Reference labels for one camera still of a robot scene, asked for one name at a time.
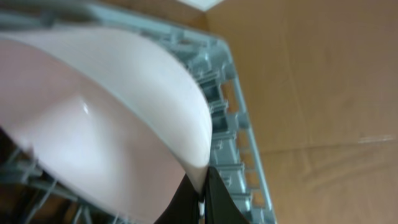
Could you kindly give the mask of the white pink bowl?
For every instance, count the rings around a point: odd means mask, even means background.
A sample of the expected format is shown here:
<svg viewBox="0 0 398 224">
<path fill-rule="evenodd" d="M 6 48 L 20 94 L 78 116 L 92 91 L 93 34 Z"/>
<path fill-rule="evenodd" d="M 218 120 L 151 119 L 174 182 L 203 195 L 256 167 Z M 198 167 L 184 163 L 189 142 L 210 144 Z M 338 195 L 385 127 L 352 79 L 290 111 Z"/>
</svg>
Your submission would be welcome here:
<svg viewBox="0 0 398 224">
<path fill-rule="evenodd" d="M 1 128 L 60 183 L 154 223 L 181 180 L 203 190 L 211 115 L 171 53 L 133 32 L 1 33 Z"/>
</svg>

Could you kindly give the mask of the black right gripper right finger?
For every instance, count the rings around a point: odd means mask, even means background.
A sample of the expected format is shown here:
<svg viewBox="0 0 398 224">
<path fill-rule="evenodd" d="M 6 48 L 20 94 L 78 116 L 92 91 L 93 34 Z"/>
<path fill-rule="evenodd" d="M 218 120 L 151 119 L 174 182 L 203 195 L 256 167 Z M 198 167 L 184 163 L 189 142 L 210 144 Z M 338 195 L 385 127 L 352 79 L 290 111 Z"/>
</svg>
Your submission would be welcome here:
<svg viewBox="0 0 398 224">
<path fill-rule="evenodd" d="M 205 182 L 205 224 L 249 224 L 214 167 L 208 168 Z"/>
</svg>

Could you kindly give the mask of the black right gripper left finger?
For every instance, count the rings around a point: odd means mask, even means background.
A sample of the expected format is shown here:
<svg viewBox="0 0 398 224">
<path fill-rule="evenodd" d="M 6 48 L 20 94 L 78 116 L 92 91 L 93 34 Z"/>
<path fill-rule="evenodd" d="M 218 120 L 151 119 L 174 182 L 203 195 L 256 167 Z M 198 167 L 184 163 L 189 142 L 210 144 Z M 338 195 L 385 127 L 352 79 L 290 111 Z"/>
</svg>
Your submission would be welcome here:
<svg viewBox="0 0 398 224">
<path fill-rule="evenodd" d="M 185 175 L 169 206 L 155 224 L 198 224 L 198 193 Z"/>
</svg>

